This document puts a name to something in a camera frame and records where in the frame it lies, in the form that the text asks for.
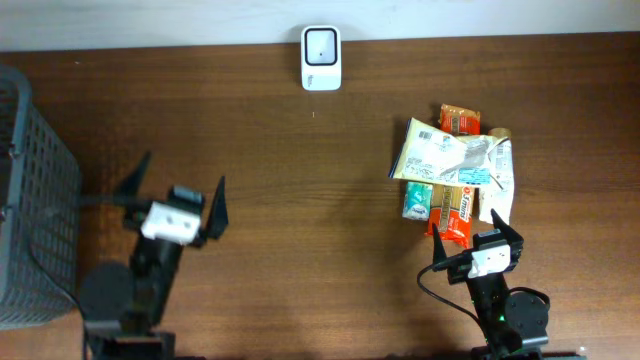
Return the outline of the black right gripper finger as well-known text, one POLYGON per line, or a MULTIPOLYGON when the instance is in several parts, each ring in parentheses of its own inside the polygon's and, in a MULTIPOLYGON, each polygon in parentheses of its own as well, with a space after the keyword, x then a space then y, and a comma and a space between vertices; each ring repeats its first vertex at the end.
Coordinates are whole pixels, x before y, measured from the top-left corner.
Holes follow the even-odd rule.
POLYGON ((516 249, 522 249, 524 244, 524 238, 516 232, 510 225, 508 225, 498 214, 495 209, 490 211, 493 226, 495 229, 498 229, 501 234, 504 236, 507 243, 516 249))
POLYGON ((448 257, 440 237, 438 226, 435 223, 432 224, 432 231, 434 242, 432 268, 434 270, 444 270, 448 266, 448 257))

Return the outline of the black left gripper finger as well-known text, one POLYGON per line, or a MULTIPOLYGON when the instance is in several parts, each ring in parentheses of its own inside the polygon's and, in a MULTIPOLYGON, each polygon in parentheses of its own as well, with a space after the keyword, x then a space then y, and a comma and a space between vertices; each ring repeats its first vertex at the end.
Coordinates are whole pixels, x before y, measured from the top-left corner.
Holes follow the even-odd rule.
POLYGON ((207 220, 206 235, 208 239, 219 239, 227 226, 229 217, 225 198, 226 178, 222 176, 214 194, 211 211, 207 220))
POLYGON ((136 168, 116 187, 114 194, 118 196, 136 196, 142 185, 150 161, 151 152, 147 151, 136 168))

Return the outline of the white tube with gold cap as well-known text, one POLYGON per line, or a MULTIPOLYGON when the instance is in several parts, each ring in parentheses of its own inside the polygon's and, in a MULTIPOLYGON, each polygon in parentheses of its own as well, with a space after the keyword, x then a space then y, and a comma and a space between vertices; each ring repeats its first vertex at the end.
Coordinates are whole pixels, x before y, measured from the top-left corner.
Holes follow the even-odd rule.
POLYGON ((491 211, 494 210, 509 225, 515 193, 511 131, 494 128, 489 131, 489 135, 503 141, 489 153, 493 175, 491 184, 479 190, 479 220, 492 224, 491 211))

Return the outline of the orange spaghetti packet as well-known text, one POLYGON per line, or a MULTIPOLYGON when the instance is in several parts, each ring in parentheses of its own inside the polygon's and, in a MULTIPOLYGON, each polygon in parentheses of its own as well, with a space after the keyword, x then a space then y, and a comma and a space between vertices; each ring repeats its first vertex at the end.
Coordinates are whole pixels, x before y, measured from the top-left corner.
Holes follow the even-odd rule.
MULTIPOLYGON (((452 135, 479 135, 481 114, 477 111, 443 104, 440 109, 440 129, 452 135)), ((464 249, 470 247, 472 208, 475 190, 471 187, 433 186, 428 235, 433 227, 443 241, 452 241, 464 249)))

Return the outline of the yellow blue snack bag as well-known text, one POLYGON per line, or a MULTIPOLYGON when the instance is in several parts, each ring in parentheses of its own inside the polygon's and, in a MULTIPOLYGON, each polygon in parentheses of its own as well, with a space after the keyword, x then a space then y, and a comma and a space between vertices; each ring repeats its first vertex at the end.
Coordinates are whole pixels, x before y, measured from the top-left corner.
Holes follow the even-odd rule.
POLYGON ((452 187, 488 187, 497 183, 490 154, 507 140, 491 135, 454 136, 411 118, 389 177, 452 187))

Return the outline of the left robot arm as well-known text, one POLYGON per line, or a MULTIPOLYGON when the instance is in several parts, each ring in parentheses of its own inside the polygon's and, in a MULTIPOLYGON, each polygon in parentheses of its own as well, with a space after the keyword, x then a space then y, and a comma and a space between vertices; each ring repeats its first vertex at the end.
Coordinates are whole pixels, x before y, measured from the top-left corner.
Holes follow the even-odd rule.
POLYGON ((206 219, 206 198, 172 186, 164 200, 138 192, 151 161, 145 153, 111 195, 85 196, 81 206, 124 210, 123 227, 137 234, 129 262, 104 262, 84 278, 78 293, 83 349, 94 359, 173 359, 176 336, 157 332, 183 251, 219 239, 229 225, 226 179, 220 178, 206 219))

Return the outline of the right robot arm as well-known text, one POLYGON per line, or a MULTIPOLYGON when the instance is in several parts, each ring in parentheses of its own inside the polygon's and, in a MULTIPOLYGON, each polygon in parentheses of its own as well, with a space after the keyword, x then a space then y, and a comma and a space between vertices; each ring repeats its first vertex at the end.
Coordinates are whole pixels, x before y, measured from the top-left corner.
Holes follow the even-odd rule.
POLYGON ((507 286, 504 275, 518 265, 524 238, 494 210, 493 229, 473 236, 473 247, 448 256, 434 235, 429 269, 445 271, 451 285, 467 286, 485 344, 470 351, 472 359, 540 359, 549 337, 550 298, 527 287, 507 286))

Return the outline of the grey plastic mesh basket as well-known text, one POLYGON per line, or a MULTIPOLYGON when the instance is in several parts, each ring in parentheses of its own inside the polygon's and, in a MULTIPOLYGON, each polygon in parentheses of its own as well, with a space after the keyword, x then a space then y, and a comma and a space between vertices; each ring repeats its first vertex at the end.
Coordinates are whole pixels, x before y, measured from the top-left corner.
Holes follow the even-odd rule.
POLYGON ((79 165, 32 103, 17 69, 1 68, 1 327, 46 324, 72 308, 79 165))

